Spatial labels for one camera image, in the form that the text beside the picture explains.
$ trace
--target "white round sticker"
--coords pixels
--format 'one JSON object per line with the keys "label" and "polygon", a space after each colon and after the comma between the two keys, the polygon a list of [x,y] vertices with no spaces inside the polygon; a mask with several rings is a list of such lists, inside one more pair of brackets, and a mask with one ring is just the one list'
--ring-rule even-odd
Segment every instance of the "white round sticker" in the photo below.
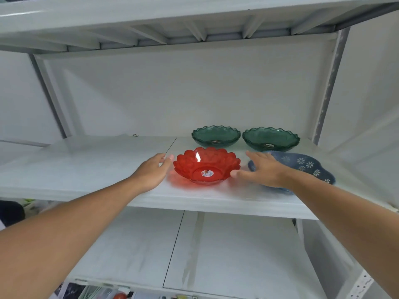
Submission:
{"label": "white round sticker", "polygon": [[204,177],[211,177],[213,175],[213,171],[211,170],[204,170],[201,172],[201,175]]}

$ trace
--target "person's left hand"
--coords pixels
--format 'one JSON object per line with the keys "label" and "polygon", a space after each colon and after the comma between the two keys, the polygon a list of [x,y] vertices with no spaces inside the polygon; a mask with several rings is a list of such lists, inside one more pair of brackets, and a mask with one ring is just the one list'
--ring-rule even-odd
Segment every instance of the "person's left hand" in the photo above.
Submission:
{"label": "person's left hand", "polygon": [[137,170],[129,177],[134,180],[140,188],[140,193],[145,193],[158,186],[165,178],[174,156],[169,155],[165,159],[165,153],[158,153],[143,162]]}

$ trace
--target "hand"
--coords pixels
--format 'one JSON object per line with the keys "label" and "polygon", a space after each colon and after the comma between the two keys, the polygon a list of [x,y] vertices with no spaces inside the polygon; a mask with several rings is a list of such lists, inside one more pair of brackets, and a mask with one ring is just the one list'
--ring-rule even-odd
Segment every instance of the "hand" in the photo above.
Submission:
{"label": "hand", "polygon": [[244,179],[265,186],[284,187],[284,179],[292,170],[290,167],[279,163],[269,153],[247,151],[246,154],[255,164],[256,171],[232,170],[230,175],[233,178]]}
{"label": "hand", "polygon": [[145,193],[157,187],[165,178],[174,156],[165,159],[165,153],[158,153],[143,162],[137,170],[129,177],[134,180],[140,188],[140,193]]}

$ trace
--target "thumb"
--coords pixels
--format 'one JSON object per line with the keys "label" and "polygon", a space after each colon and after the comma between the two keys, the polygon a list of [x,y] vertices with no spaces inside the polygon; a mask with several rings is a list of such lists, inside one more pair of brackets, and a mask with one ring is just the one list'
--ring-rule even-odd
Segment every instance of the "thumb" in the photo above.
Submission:
{"label": "thumb", "polygon": [[160,168],[162,168],[162,170],[166,172],[169,169],[170,165],[172,165],[173,160],[174,160],[173,154],[169,155],[167,158],[165,158]]}
{"label": "thumb", "polygon": [[249,172],[244,170],[232,170],[230,176],[237,179],[243,179],[245,181],[254,181],[255,172]]}

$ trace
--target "red bowl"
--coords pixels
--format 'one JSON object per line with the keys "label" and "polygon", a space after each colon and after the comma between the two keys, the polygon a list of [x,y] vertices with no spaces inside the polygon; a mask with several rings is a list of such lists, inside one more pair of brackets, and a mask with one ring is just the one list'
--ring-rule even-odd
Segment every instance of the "red bowl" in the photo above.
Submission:
{"label": "red bowl", "polygon": [[194,183],[210,185],[230,177],[232,170],[240,169],[239,158],[225,149],[196,148],[177,156],[175,171]]}

